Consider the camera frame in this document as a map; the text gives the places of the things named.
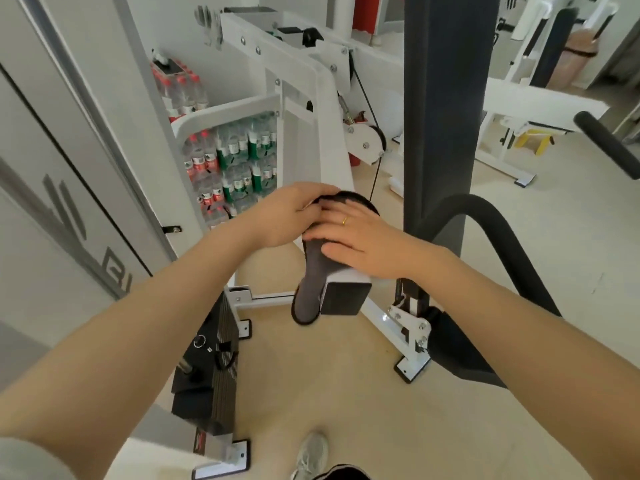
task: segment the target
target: red panel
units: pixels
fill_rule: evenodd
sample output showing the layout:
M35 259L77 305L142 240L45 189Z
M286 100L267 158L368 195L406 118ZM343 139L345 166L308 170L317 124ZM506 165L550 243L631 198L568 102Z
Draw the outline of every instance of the red panel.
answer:
M353 11L353 28L373 35L376 30L380 0L356 0Z

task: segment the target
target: weight stack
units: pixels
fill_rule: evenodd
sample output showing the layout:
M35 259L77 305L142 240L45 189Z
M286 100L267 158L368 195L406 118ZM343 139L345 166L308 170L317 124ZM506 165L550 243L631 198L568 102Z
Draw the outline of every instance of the weight stack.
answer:
M184 354L193 371L175 370L171 412L210 435L233 433L237 355L238 328L222 293Z

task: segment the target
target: person's right arm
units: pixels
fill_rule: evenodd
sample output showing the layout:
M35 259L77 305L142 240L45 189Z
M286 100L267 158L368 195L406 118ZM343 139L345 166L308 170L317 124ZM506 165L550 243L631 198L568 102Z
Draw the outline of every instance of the person's right arm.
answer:
M335 241L324 254L364 273L418 283L592 477L640 477L640 371L633 364L363 206L323 206L321 224L305 239Z

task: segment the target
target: black pants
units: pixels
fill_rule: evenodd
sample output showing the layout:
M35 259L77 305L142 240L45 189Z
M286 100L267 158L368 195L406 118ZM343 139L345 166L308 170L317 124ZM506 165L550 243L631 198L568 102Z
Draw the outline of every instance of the black pants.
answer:
M336 465L314 480L371 480L361 469L352 465Z

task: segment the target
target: hand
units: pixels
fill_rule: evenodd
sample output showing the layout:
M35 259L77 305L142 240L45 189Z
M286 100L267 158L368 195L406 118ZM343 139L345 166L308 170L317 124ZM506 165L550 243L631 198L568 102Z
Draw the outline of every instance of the hand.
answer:
M260 248L274 248L293 241L319 217L319 204L309 205L320 195L334 195L333 185L297 182L282 187L238 217L245 220Z
M325 256L370 276L411 278L416 253L426 243L391 227L357 202L320 204L323 210L319 224L304 233L302 239L333 241L322 246Z

